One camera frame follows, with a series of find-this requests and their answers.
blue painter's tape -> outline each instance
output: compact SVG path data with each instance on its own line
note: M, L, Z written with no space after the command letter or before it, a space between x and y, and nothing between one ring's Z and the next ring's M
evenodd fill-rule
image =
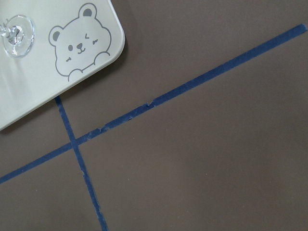
M72 145L71 143L67 143L66 145L63 145L62 147L36 159L35 161L23 166L23 167L20 167L19 169L3 176L0 178L0 184L14 178L14 177L17 177L19 176L20 174L24 173L24 172L27 172L33 168L35 168L36 166L39 166L43 163L45 163L46 161L49 161L65 152L67 152L68 150L72 149Z
M79 167L80 167L80 170L82 171L83 173L83 178L85 180L85 183L86 183L86 186L87 186L87 189L88 189L88 192L89 192L89 195L90 195L90 198L92 200L92 203L93 203L93 206L94 206L94 209L95 209L95 213L96 213L96 216L99 220L99 223L101 225L101 228L103 231L108 231L108 227L107 227L107 223L105 221L105 218L103 217L103 214L101 213L101 208L100 208L100 205L98 203L98 200L96 198L96 195L95 195L95 192L94 192L94 188L93 188L93 185L91 183L91 180L90 180L90 177L89 177L89 174L88 174L88 171L87 171L87 168L86 168L86 164L81 156L81 153L80 153L80 150L79 150L79 147L77 145L77 142L76 142L76 139L75 139L75 136L74 136L74 133L73 133L73 130L72 130L72 127L69 123L69 120L68 120L68 117L67 117L67 114L65 112L65 109L63 107L63 104L61 102L61 99L59 96L57 96L55 98L55 101L57 103L57 106L59 108L59 112L60 112L60 115L61 115L61 118L63 120L63 123L64 123L64 126L65 126L65 129L66 129L66 132L68 134L68 137L71 141L71 144L72 144L72 147L73 147L73 150L75 152L75 156L77 158L77 161L78 161L78 164L79 164Z
M197 78L194 78L186 83L184 83L183 85L169 91L168 93L161 95L159 97L157 97L156 99L154 99L152 101L151 104L144 104L130 112L128 112L127 114L120 116L119 118L105 124L105 126L103 126L102 128L97 128L83 136L81 136L80 138L77 139L77 144L80 145L84 142L87 142L88 140L93 139L96 136L99 136L103 133L105 133L106 131L113 129L145 112L147 112L148 110L161 105L162 103L165 103L185 92L187 92L188 90L191 90L303 33L305 33L307 31L307 27L304 24L300 24L288 31L286 31L285 33L237 56L234 59L231 59L229 61L227 61L226 63L204 73L203 75L198 76Z

bear mouth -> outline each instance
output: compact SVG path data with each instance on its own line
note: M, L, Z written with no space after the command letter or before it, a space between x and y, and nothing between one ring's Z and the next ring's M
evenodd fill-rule
M80 52L78 52L78 54L81 54L82 52L84 52L86 50L86 48L85 49L80 49Z

floor tile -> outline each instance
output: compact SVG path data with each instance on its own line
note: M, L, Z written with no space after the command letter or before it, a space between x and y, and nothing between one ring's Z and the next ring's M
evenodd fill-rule
M69 142L54 100L0 131L0 177Z
M307 38L81 145L110 230L306 230Z
M76 136L305 22L308 2L114 0L120 58L62 95Z
M101 230L72 151L1 184L0 204L2 230Z

cartoon bear face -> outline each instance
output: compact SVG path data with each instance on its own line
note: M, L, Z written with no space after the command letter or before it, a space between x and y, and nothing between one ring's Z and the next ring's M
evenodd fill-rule
M49 43L55 48L56 70L69 77L79 70L83 72L99 54L109 55L111 33L96 18L97 9L92 3L84 4L78 18L70 21L65 27L55 26L49 33Z

white tray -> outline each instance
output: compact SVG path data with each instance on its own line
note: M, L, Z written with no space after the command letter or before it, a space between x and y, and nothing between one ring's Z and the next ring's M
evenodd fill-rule
M22 14L35 26L33 47L22 58L8 56L0 41L0 130L114 62L124 48L110 0L0 5L0 23Z

